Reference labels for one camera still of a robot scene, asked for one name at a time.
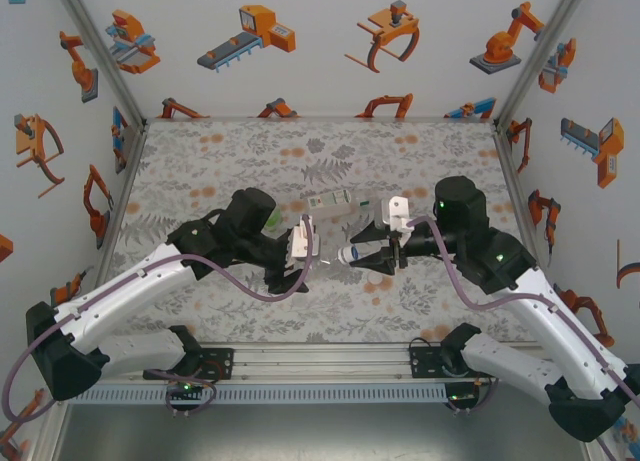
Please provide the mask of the floral patterned tablecloth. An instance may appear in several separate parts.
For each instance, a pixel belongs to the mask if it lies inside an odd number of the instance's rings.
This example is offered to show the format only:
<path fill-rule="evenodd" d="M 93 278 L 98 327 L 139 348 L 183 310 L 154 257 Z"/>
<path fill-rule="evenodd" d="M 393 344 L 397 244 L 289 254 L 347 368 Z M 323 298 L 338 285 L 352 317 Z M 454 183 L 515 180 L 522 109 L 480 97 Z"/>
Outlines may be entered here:
<path fill-rule="evenodd" d="M 484 122 L 381 122 L 364 120 L 155 121 L 149 125 L 109 272 L 141 261 L 182 223 L 227 206 L 232 194 L 257 187 L 280 207 L 283 222 L 271 236 L 296 224 L 306 198 L 348 189 L 375 193 L 372 205 L 399 195 L 413 215 L 431 212 L 436 183 L 451 175 L 501 181 L 495 127 Z M 366 227 L 372 205 L 317 222 L 321 265 L 308 292 L 277 303 L 247 295 L 210 274 L 164 296 L 116 329 L 147 334 L 186 326 L 202 342 L 438 341 L 467 322 L 480 327 L 450 284 L 443 264 L 412 259 L 383 275 L 336 264 L 336 251 Z"/>

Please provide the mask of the aluminium side rail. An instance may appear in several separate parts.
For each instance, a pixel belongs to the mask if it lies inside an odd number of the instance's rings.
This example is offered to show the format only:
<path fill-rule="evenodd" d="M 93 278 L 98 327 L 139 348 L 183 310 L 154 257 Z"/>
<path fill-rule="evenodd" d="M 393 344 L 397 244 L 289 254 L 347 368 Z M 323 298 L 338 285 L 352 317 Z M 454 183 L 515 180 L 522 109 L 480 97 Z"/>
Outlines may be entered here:
<path fill-rule="evenodd" d="M 148 126 L 143 124 L 141 127 L 130 128 L 127 133 L 126 140 L 129 142 L 127 147 L 127 163 L 124 171 L 120 174 L 123 185 L 118 193 L 115 210 L 112 212 L 111 221 L 107 230 L 105 242 L 101 250 L 100 264 L 96 274 L 96 285 L 101 285 L 108 279 L 109 268 L 112 256 L 117 245 L 121 224 L 125 215 L 126 206 L 130 197 L 131 189 L 137 174 L 142 150 L 146 141 L 146 133 Z"/>
<path fill-rule="evenodd" d="M 512 160 L 506 138 L 499 134 L 495 134 L 494 137 L 495 148 L 491 154 L 496 159 L 493 164 L 500 163 L 502 180 L 493 181 L 497 178 L 493 176 L 491 182 L 486 182 L 491 225 L 518 239 L 543 270 L 548 256 L 543 255 L 536 244 L 538 232 L 531 221 L 527 198 L 518 182 L 517 165 Z M 511 302 L 484 314 L 477 314 L 474 319 L 498 341 L 540 344 L 540 337 L 529 328 L 523 318 L 518 313 L 508 310 L 509 307 L 517 305 L 518 302 Z"/>

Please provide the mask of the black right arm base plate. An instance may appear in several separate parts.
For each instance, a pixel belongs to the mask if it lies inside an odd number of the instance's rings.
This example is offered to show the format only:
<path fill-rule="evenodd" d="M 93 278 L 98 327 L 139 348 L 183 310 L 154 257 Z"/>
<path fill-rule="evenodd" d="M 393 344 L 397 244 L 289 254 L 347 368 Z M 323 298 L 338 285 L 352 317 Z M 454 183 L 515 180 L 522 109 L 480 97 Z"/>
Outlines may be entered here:
<path fill-rule="evenodd" d="M 471 369 L 460 353 L 421 337 L 409 342 L 408 356 L 414 379 L 494 380 L 489 374 Z"/>

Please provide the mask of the aluminium corner post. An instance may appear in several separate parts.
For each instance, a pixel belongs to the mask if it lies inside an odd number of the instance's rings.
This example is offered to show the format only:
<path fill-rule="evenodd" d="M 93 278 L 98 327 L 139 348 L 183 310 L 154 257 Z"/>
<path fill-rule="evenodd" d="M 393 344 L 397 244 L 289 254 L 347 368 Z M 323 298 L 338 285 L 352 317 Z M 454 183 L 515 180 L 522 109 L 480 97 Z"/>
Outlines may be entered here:
<path fill-rule="evenodd" d="M 496 130 L 498 132 L 504 132 L 509 126 L 551 54 L 551 50 L 556 46 L 560 35 L 581 2 L 582 0 L 560 0 L 558 2 L 497 117 Z"/>
<path fill-rule="evenodd" d="M 99 31 L 93 22 L 91 15 L 83 0 L 60 0 L 68 15 L 74 22 L 79 35 L 94 56 L 99 70 L 103 73 L 113 90 L 117 100 L 121 103 L 128 120 L 143 130 L 146 125 L 146 116 L 142 113 L 131 90 L 126 85 L 115 61 L 111 58 L 109 49 L 103 41 Z"/>

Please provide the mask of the aluminium rail frame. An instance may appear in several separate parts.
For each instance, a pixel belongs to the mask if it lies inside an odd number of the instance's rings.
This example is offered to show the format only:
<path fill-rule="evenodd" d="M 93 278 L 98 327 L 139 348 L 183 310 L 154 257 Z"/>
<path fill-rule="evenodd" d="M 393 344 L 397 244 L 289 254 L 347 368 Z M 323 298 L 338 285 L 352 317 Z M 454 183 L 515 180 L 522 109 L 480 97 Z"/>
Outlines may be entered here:
<path fill-rule="evenodd" d="M 147 369 L 170 369 L 176 365 L 184 350 L 231 348 L 235 351 L 234 367 L 229 381 L 293 383 L 356 382 L 373 380 L 386 382 L 411 380 L 408 345 L 406 343 L 239 343 L 210 344 L 200 348 L 186 348 L 182 342 L 175 346 L 153 341 L 143 347 L 147 336 L 122 337 L 112 345 L 100 349 L 109 362 L 99 371 L 98 378 L 106 381 L 125 375 L 139 375 Z"/>

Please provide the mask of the bottle with green white label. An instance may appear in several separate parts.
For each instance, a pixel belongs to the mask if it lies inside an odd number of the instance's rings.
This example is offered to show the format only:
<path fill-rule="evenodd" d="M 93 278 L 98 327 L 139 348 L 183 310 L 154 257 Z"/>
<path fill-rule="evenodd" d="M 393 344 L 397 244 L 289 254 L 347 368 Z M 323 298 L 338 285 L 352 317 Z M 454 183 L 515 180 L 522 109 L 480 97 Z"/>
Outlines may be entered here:
<path fill-rule="evenodd" d="M 376 198 L 372 191 L 339 189 L 306 198 L 307 213 L 314 219 L 354 214 L 370 207 Z"/>

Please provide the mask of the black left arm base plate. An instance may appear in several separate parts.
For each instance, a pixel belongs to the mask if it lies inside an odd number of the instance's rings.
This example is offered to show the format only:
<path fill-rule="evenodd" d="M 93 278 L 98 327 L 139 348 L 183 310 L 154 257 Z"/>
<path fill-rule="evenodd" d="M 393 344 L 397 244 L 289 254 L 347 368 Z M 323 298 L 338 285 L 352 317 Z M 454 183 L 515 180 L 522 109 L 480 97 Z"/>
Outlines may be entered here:
<path fill-rule="evenodd" d="M 210 382 L 229 380 L 234 367 L 235 351 L 231 348 L 204 348 L 184 350 L 175 366 L 170 369 L 147 369 L 142 372 L 145 380 L 195 379 Z"/>

